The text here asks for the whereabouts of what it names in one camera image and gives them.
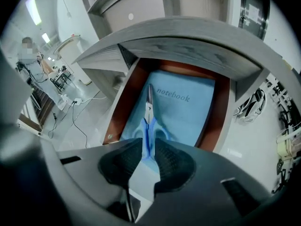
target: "white cabinet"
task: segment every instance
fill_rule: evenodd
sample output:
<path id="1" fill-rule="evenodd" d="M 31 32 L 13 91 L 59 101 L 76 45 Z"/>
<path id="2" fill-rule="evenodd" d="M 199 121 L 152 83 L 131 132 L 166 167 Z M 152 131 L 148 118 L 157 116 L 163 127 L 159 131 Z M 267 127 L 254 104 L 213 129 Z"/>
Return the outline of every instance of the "white cabinet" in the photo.
<path id="1" fill-rule="evenodd" d="M 80 49 L 81 47 L 78 46 L 78 43 L 80 43 L 79 36 L 70 37 L 61 43 L 54 53 L 62 57 L 64 62 L 72 69 L 73 75 L 76 79 L 81 80 L 87 85 L 91 82 L 90 78 L 78 63 L 73 63 L 73 61 L 82 53 Z"/>

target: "cable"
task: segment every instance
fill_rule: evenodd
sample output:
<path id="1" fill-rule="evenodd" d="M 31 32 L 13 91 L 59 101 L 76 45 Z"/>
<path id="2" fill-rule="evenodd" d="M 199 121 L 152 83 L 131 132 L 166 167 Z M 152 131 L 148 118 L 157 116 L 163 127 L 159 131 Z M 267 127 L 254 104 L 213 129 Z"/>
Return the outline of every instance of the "cable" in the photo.
<path id="1" fill-rule="evenodd" d="M 69 111 L 69 109 L 70 109 L 71 106 L 72 106 L 72 104 L 69 106 L 69 108 L 68 108 L 68 110 L 67 110 L 67 112 L 66 112 L 66 115 L 67 115 L 67 113 L 68 113 L 68 111 Z M 57 117 L 56 117 L 55 113 L 53 113 L 53 111 L 51 111 L 51 112 L 52 112 L 52 114 L 53 114 L 53 117 L 55 118 L 55 123 L 54 123 L 54 125 L 53 125 L 52 130 L 48 132 L 48 137 L 49 137 L 50 139 L 53 138 L 54 130 L 57 128 L 57 126 L 61 123 L 61 121 L 62 121 L 62 120 L 65 118 L 65 116 L 66 116 L 66 115 L 64 115 L 64 117 L 60 120 L 60 123 L 56 124 L 56 123 L 57 123 Z"/>
<path id="2" fill-rule="evenodd" d="M 72 108 L 72 121 L 73 121 L 73 125 L 75 125 L 75 123 L 74 123 L 74 118 L 73 118 L 73 114 L 74 114 L 74 107 Z M 86 137 L 86 145 L 85 145 L 85 148 L 87 148 L 87 141 L 88 141 L 88 137 L 87 137 L 87 135 L 81 130 L 81 129 L 79 129 L 84 135 L 85 135 L 85 137 Z"/>
<path id="3" fill-rule="evenodd" d="M 54 125 L 53 125 L 53 128 L 52 128 L 52 130 L 51 131 L 49 131 L 48 132 L 48 137 L 50 138 L 50 139 L 52 139 L 53 138 L 53 135 L 54 135 L 54 130 L 56 129 L 56 127 L 57 127 L 57 123 L 56 123 L 56 114 L 55 113 L 53 113 L 52 112 L 52 114 L 53 114 L 53 117 L 54 117 L 54 119 L 55 119 L 55 123 L 54 123 Z"/>
<path id="4" fill-rule="evenodd" d="M 103 98 L 89 98 L 89 99 L 87 99 L 87 100 L 81 102 L 81 104 L 87 102 L 88 100 L 93 100 L 93 99 L 94 99 L 94 100 L 103 100 L 103 99 L 105 99 L 106 97 L 107 97 L 107 96 L 105 96 L 105 97 L 103 97 Z"/>
<path id="5" fill-rule="evenodd" d="M 44 74 L 47 74 L 47 73 L 44 71 L 43 65 L 41 65 L 41 63 L 40 63 L 39 61 L 37 61 L 37 63 L 38 63 L 39 66 L 42 68 L 42 77 L 38 79 L 38 80 L 41 80 L 41 79 L 43 78 Z M 44 81 L 48 80 L 48 77 L 47 77 L 47 79 L 45 79 L 45 80 L 43 80 L 43 81 L 38 81 L 38 80 L 33 76 L 33 74 L 31 73 L 30 69 L 27 68 L 28 65 L 26 65 L 26 64 L 23 64 L 23 65 L 24 65 L 25 70 L 29 73 L 29 77 L 30 77 L 31 79 L 34 79 L 37 83 L 43 83 Z"/>
<path id="6" fill-rule="evenodd" d="M 297 125 L 293 126 L 291 129 L 293 129 L 293 128 L 299 126 L 300 124 L 301 124 L 301 122 L 299 122 Z M 282 131 L 278 134 L 278 136 L 276 136 L 276 138 L 278 138 L 278 137 L 279 137 L 284 131 L 286 131 L 286 130 L 288 130 L 288 128 L 285 128 L 284 130 L 282 130 Z"/>
<path id="7" fill-rule="evenodd" d="M 79 115 L 83 112 L 83 110 L 84 110 L 85 108 L 83 108 L 81 111 L 80 111 L 80 113 L 77 115 L 77 117 L 75 118 L 75 120 L 74 121 L 76 121 L 77 120 L 77 118 L 79 117 Z"/>
<path id="8" fill-rule="evenodd" d="M 277 138 L 276 142 L 277 142 L 277 143 L 284 142 L 285 140 L 292 138 L 293 136 L 297 135 L 297 134 L 300 133 L 300 132 L 301 132 L 301 127 L 298 128 L 297 130 L 295 130 L 294 132 L 292 132 L 292 133 L 286 135 L 286 136 L 282 136 L 282 137 L 280 137 L 280 138 Z"/>

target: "fluorescent light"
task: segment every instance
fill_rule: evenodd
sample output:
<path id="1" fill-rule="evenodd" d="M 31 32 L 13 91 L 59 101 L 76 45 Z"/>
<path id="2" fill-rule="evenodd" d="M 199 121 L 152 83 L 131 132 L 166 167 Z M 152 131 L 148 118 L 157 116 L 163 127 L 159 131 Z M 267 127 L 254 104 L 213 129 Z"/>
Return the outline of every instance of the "fluorescent light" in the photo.
<path id="1" fill-rule="evenodd" d="M 50 42 L 50 39 L 49 39 L 47 33 L 44 33 L 44 34 L 42 35 L 42 38 L 43 38 L 43 40 L 45 40 L 46 43 L 49 43 L 49 42 Z"/>
<path id="2" fill-rule="evenodd" d="M 27 0 L 26 2 L 26 7 L 27 10 L 30 14 L 30 16 L 33 19 L 33 22 L 35 25 L 38 25 L 42 22 L 38 9 L 37 9 L 37 5 L 36 5 L 36 0 Z"/>

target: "floor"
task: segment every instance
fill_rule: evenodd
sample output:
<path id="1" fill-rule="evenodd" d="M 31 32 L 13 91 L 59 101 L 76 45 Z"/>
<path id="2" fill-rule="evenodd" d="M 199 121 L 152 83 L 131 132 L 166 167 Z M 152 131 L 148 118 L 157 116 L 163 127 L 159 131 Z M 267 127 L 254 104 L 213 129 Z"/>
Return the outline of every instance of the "floor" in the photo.
<path id="1" fill-rule="evenodd" d="M 92 99 L 80 105 L 75 105 L 74 108 L 67 105 L 63 111 L 60 111 L 56 106 L 53 108 L 53 113 L 57 115 L 57 125 L 52 133 L 55 120 L 52 113 L 49 114 L 45 121 L 42 136 L 50 140 L 56 151 L 83 149 L 86 146 L 86 136 L 76 128 L 72 122 L 72 109 L 75 124 L 87 135 L 87 148 L 98 146 L 100 144 L 100 136 L 103 133 L 103 121 L 106 118 L 112 102 L 96 87 L 94 83 L 84 85 L 82 82 L 72 78 L 72 82 L 65 85 L 63 94 L 74 100 L 82 98 L 83 101 L 89 98 L 104 98 Z"/>
<path id="2" fill-rule="evenodd" d="M 254 122 L 243 125 L 233 117 L 219 153 L 257 179 L 269 192 L 279 180 L 276 137 L 282 126 L 278 115 L 277 107 L 268 97 L 265 110 Z"/>

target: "table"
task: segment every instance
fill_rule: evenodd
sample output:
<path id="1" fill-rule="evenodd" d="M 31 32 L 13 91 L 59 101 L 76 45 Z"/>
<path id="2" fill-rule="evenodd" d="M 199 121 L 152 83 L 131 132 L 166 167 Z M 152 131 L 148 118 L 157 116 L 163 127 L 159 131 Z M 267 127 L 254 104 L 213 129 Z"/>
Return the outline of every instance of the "table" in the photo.
<path id="1" fill-rule="evenodd" d="M 60 71 L 58 74 L 57 74 L 57 76 L 55 77 L 55 79 L 54 80 L 52 80 L 52 79 L 50 79 L 53 83 L 54 83 L 54 85 L 59 89 L 59 91 L 61 91 L 61 88 L 63 88 L 63 85 L 57 85 L 59 82 L 58 82 L 58 80 L 60 79 L 60 78 L 62 78 L 63 80 L 64 80 L 64 82 L 65 83 L 67 83 L 67 80 L 66 79 L 68 79 L 68 80 L 70 80 L 69 79 L 69 77 L 67 76 L 67 75 L 65 75 L 64 74 L 64 71 Z"/>

